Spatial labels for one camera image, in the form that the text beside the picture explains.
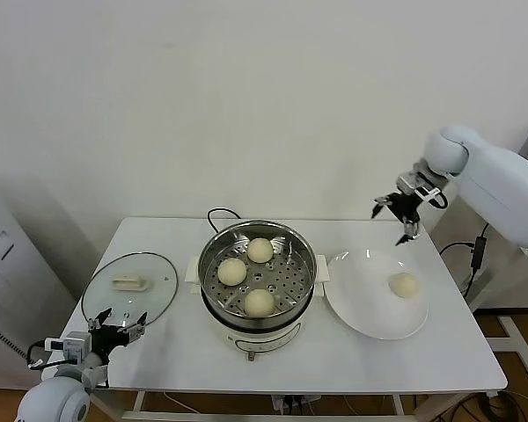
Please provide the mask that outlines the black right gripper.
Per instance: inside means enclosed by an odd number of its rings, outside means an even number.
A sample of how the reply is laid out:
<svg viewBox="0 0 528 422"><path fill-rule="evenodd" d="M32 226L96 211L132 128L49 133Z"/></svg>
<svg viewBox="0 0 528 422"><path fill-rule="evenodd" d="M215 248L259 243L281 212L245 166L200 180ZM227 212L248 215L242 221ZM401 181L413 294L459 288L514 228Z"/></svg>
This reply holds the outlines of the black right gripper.
<svg viewBox="0 0 528 422"><path fill-rule="evenodd" d="M406 244L419 236L420 216L417 208L421 204L422 199L416 193L413 195L390 193L374 200L371 218L376 218L383 209L387 208L400 222L403 222L404 234L396 245Z"/></svg>

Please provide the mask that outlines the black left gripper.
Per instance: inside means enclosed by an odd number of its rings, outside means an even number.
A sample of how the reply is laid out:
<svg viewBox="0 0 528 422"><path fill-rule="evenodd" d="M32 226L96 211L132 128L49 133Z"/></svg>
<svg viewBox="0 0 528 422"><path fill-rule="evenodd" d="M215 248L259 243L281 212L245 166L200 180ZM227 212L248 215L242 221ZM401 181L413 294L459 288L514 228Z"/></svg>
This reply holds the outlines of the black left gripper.
<svg viewBox="0 0 528 422"><path fill-rule="evenodd" d="M88 319L88 329L91 330L92 352L102 363L109 362L109 355L118 346L127 346L129 341L137 341L145 332L147 312L143 312L137 321L129 326L121 327L103 325L111 316L112 308L100 311L94 318Z"/></svg>

